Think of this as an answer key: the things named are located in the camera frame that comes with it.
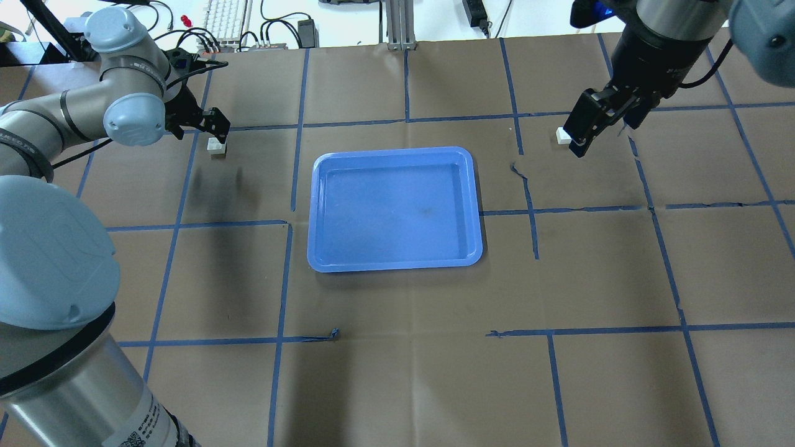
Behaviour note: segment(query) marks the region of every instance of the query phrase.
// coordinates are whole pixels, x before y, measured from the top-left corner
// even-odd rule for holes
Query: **gray robot arm tube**
[[[179,92],[180,85],[166,90],[166,82],[176,79],[177,74],[143,25],[129,11],[106,8],[92,18],[94,36],[91,35],[90,20],[87,38],[103,59],[100,82],[17,101],[0,109],[0,175],[51,176],[51,170],[49,174],[45,172],[48,161],[66,148],[107,136],[109,126],[111,131],[115,126],[116,130],[125,132],[118,128],[116,122],[106,120],[107,112],[120,99],[138,95],[138,101],[130,101],[125,107],[132,107],[133,110],[128,112],[134,114],[142,96],[149,103],[156,98],[162,104]],[[114,30],[109,29],[111,26],[123,31],[114,35]],[[150,118],[155,120],[153,126],[156,128],[146,137],[156,141],[165,132],[162,128],[165,114],[151,115],[154,115]],[[154,141],[142,140],[142,143]]]

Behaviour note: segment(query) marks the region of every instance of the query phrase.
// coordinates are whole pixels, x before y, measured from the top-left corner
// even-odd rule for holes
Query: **small white block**
[[[224,155],[227,152],[227,144],[221,144],[218,138],[210,137],[207,140],[207,153],[210,155]]]
[[[555,135],[557,135],[557,144],[569,144],[572,142],[572,137],[568,136],[566,131],[563,130],[563,127],[558,127]]]

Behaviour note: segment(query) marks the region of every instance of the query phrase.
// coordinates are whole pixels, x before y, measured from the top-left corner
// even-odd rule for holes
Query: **blue plastic bin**
[[[325,154],[312,169],[319,272],[470,266],[483,254],[472,156],[460,147]]]

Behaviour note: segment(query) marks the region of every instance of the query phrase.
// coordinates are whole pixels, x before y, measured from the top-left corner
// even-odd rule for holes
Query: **white keyboard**
[[[240,34],[248,29],[251,9],[256,0],[205,0],[204,28],[218,39],[222,47],[237,47]]]

